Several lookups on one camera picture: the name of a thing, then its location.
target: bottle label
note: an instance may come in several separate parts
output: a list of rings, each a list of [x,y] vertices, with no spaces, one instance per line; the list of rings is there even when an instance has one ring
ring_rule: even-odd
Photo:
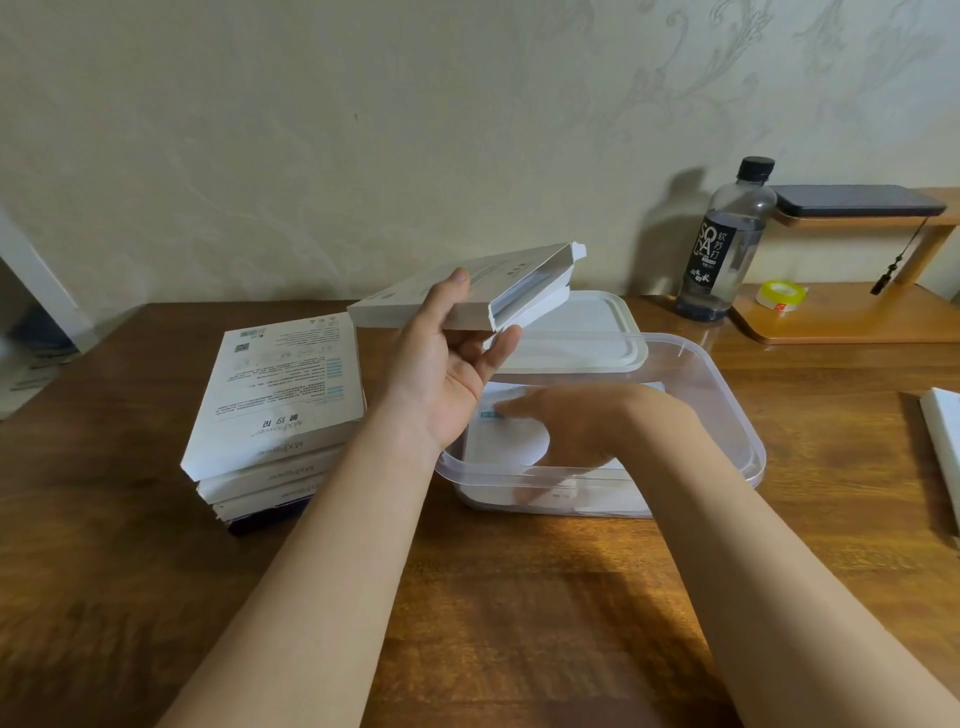
[[[707,291],[713,290],[717,281],[720,266],[727,257],[727,251],[736,235],[736,228],[729,225],[718,225],[704,216],[700,224],[700,234],[693,244],[690,260],[686,263],[684,275],[691,282],[696,283]]]

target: white box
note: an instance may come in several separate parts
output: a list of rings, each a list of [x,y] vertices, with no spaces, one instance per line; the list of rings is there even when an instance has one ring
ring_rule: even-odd
[[[920,397],[920,408],[944,474],[953,517],[960,524],[960,394],[931,389]]]
[[[580,243],[560,243],[444,263],[347,307],[358,327],[401,328],[420,308],[430,286],[457,266],[470,274],[467,299],[453,306],[444,328],[500,331],[524,327],[570,295],[573,264],[587,255]]]
[[[213,511],[221,521],[236,521],[253,513],[311,497],[317,492],[325,477],[326,473],[310,475],[291,483],[214,503]]]
[[[194,480],[344,443],[364,413],[346,313],[224,334],[180,466]]]
[[[254,465],[242,471],[207,477],[197,484],[197,493],[207,503],[213,504],[266,488],[274,488],[277,485],[285,485],[309,475],[326,473],[343,451],[343,445],[334,445],[303,455],[285,457],[272,463]]]

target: black bottle cap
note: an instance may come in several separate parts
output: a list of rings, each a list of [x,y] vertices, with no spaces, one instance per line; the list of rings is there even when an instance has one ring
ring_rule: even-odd
[[[766,182],[773,170],[774,161],[769,157],[744,157],[736,178],[744,182]]]

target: wooden shelf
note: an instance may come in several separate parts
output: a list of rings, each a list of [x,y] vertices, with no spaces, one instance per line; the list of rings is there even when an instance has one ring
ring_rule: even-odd
[[[789,313],[757,303],[758,287],[743,286],[731,315],[764,344],[960,342],[960,307],[919,285],[893,281],[872,296],[872,283],[813,283]]]
[[[879,296],[872,283],[813,283],[795,311],[778,313],[754,300],[758,286],[743,286],[732,317],[765,344],[907,344],[960,342],[960,307],[916,285],[937,251],[960,225],[960,187],[918,191],[947,204],[930,217],[920,242]],[[774,220],[799,230],[918,228],[923,217],[791,217]]]

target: tape roll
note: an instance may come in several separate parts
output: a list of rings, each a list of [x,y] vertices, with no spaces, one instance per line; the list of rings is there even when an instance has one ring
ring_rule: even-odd
[[[806,289],[787,280],[768,280],[756,292],[756,302],[775,311],[792,311],[806,298]]]

